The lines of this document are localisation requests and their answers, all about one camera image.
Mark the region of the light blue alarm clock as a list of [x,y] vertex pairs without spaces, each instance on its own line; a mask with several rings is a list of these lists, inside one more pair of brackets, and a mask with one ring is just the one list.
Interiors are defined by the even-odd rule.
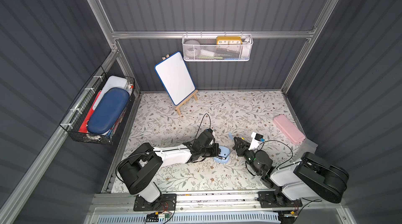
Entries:
[[230,160],[230,149],[224,146],[220,146],[220,154],[214,157],[213,160],[220,164],[227,164]]

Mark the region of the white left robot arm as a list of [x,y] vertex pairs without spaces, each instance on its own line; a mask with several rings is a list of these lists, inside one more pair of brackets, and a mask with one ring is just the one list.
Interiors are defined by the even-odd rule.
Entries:
[[192,142],[174,147],[157,148],[146,142],[120,161],[115,168],[116,178],[125,184],[130,194],[142,197],[147,203],[154,203],[162,195],[153,182],[160,168],[217,158],[221,152],[210,128]]

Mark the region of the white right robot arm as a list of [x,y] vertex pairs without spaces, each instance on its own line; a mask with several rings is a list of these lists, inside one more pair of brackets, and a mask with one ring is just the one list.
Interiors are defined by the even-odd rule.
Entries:
[[284,167],[275,167],[269,155],[260,150],[264,144],[261,135],[257,135],[260,143],[256,148],[242,138],[234,137],[233,150],[237,156],[245,158],[245,166],[252,176],[258,176],[260,181],[273,192],[260,195],[262,203],[276,204],[285,207],[294,204],[301,205],[303,198],[325,200],[338,204],[347,190],[349,174],[341,167],[334,166],[311,152]]

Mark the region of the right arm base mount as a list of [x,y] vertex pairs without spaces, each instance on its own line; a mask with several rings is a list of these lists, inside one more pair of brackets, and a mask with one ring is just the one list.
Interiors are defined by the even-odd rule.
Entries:
[[256,200],[260,203],[261,208],[293,207],[298,210],[303,206],[301,200],[291,201],[282,193],[276,194],[275,191],[259,191]]

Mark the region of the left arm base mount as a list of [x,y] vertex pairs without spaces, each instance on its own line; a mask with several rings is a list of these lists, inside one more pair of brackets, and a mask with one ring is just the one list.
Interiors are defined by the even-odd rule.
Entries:
[[162,194],[153,203],[147,202],[143,197],[137,195],[133,211],[174,211],[177,203],[176,194]]

